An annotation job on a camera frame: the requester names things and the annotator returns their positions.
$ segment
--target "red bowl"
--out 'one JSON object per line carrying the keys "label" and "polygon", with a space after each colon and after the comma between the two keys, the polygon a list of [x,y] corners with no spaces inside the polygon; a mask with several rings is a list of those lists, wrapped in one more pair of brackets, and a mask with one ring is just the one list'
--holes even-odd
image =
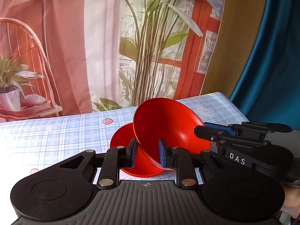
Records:
{"label": "red bowl", "polygon": [[[110,141],[110,147],[128,146],[131,139],[135,138],[133,124],[126,124],[119,128]],[[137,156],[134,168],[122,168],[122,171],[139,178],[149,178],[159,175],[163,172],[162,169],[155,166],[148,155],[138,145]]]}
{"label": "red bowl", "polygon": [[136,139],[152,162],[161,167],[158,140],[165,139],[169,147],[186,148],[199,154],[210,149],[210,141],[199,139],[194,128],[203,125],[201,119],[187,106],[168,98],[152,98],[138,106],[133,117]]}

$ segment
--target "black circular pad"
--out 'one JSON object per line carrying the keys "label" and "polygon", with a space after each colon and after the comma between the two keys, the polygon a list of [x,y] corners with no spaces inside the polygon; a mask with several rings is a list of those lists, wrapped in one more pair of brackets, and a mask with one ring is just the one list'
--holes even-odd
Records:
{"label": "black circular pad", "polygon": [[220,216],[246,223],[271,218],[284,202],[284,190],[278,182],[245,167],[220,169],[205,183],[202,195]]}
{"label": "black circular pad", "polygon": [[238,180],[228,186],[228,192],[239,200],[255,200],[263,194],[263,188],[254,181]]}
{"label": "black circular pad", "polygon": [[46,168],[15,184],[10,200],[18,215],[51,222],[71,216],[89,203],[92,186],[81,173],[76,169],[54,168]]}
{"label": "black circular pad", "polygon": [[59,181],[47,180],[33,186],[32,194],[39,200],[55,200],[62,197],[67,186]]}

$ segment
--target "human hand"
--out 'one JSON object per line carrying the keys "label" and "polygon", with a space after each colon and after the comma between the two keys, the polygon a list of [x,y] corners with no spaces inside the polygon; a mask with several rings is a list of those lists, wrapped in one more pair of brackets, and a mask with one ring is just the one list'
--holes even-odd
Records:
{"label": "human hand", "polygon": [[285,200],[281,208],[282,212],[290,214],[294,219],[296,219],[300,213],[300,186],[294,186],[289,183],[281,183]]}

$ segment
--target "blue curtain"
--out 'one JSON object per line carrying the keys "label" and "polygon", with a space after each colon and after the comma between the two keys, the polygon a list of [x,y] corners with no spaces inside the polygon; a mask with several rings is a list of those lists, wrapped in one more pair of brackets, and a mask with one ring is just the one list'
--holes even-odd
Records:
{"label": "blue curtain", "polygon": [[266,0],[256,41],[230,100],[250,121],[300,129],[300,0]]}

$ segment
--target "blue plaid tablecloth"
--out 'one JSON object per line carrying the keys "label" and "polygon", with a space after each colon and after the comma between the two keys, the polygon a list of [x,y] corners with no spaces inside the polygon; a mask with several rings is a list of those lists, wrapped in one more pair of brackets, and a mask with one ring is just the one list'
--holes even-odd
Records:
{"label": "blue plaid tablecloth", "polygon": [[[203,122],[228,125],[248,121],[221,93],[179,102],[192,109]],[[32,169],[42,170],[87,149],[93,149],[96,153],[106,152],[113,134],[121,126],[132,122],[135,110],[136,107],[128,107],[107,112],[1,123],[0,150],[4,158],[0,160],[0,165],[5,180],[1,184],[2,193],[5,194],[2,205],[7,209],[3,214],[8,217],[4,224],[11,224],[17,218],[9,199],[10,190],[17,181],[30,175]],[[175,175],[174,171],[165,171],[147,180],[176,179]],[[141,179],[123,172],[120,172],[120,178]]]}

